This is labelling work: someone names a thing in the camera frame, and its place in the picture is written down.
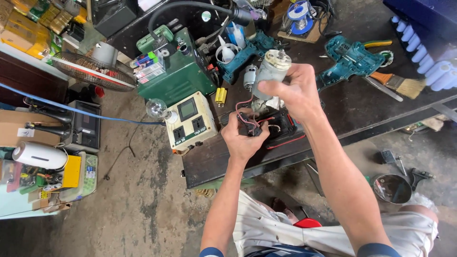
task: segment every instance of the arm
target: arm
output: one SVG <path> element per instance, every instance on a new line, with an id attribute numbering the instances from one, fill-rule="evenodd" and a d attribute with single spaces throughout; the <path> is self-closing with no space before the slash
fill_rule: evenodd
<path id="1" fill-rule="evenodd" d="M 392 246 L 372 189 L 343 151 L 320 106 L 313 67 L 293 64 L 288 75 L 292 78 L 289 86 L 263 81 L 259 90 L 279 96 L 289 113 L 303 124 L 319 168 L 322 189 L 354 252 L 368 243 Z"/>
<path id="2" fill-rule="evenodd" d="M 250 113 L 250 109 L 246 108 L 239 111 Z M 268 122 L 262 125 L 262 133 L 258 137 L 239 135 L 238 126 L 236 113 L 233 112 L 228 118 L 227 126 L 221 132 L 230 153 L 227 172 L 206 217 L 200 251 L 214 247 L 225 255 L 235 228 L 239 187 L 244 167 L 270 134 Z"/>

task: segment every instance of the green transformer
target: green transformer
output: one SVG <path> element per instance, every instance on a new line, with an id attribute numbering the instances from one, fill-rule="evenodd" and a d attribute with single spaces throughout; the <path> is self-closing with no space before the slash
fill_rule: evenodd
<path id="1" fill-rule="evenodd" d="M 171 56 L 165 57 L 165 74 L 144 84 L 138 83 L 138 94 L 144 99 L 158 98 L 163 100 L 167 106 L 172 106 L 197 91 L 206 96 L 216 91 L 217 86 L 206 68 L 208 63 L 203 56 L 197 53 L 187 28 L 178 31 L 170 43 L 177 46 L 176 39 L 179 37 L 184 40 L 189 53 L 184 55 L 177 51 Z"/>

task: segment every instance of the forearm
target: forearm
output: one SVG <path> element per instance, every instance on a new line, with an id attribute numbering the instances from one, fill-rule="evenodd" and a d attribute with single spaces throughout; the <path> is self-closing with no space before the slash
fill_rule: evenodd
<path id="1" fill-rule="evenodd" d="M 364 244 L 391 245 L 370 185 L 343 151 L 323 111 L 303 122 L 325 196 L 355 251 Z"/>
<path id="2" fill-rule="evenodd" d="M 235 228 L 239 187 L 245 165 L 243 161 L 228 160 L 225 178 L 206 218 L 200 250 L 215 247 L 225 255 Z"/>

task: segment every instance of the electric fan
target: electric fan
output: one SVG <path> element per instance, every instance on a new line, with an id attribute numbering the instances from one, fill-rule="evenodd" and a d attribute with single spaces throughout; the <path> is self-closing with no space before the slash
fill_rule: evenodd
<path id="1" fill-rule="evenodd" d="M 55 68 L 77 80 L 112 91 L 132 91 L 137 88 L 136 79 L 114 67 L 117 53 L 114 47 L 99 42 L 94 47 L 92 58 L 81 54 L 59 52 L 51 57 L 51 60 Z"/>

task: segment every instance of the white shorts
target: white shorts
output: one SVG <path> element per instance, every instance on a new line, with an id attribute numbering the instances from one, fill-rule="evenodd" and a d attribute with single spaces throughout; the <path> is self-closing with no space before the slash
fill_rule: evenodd
<path id="1" fill-rule="evenodd" d="M 387 236 L 402 257 L 428 256 L 438 235 L 436 222 L 416 212 L 381 214 L 381 218 Z M 355 256 L 341 226 L 294 227 L 284 213 L 268 211 L 241 190 L 233 239 L 239 257 L 277 244 L 310 246 L 321 252 Z"/>

